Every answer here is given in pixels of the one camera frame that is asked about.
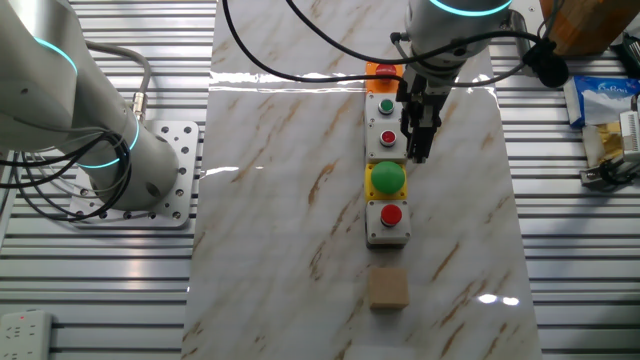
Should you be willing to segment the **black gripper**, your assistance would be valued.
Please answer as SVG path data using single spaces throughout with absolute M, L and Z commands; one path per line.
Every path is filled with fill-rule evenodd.
M 440 127 L 440 117 L 434 113 L 442 110 L 451 87 L 438 83 L 438 77 L 427 79 L 412 67 L 404 69 L 402 78 L 397 90 L 397 101 L 403 104 L 400 130 L 406 138 L 406 147 L 410 148 L 410 159 L 414 163 L 424 163 Z M 415 103 L 434 113 L 413 111 Z

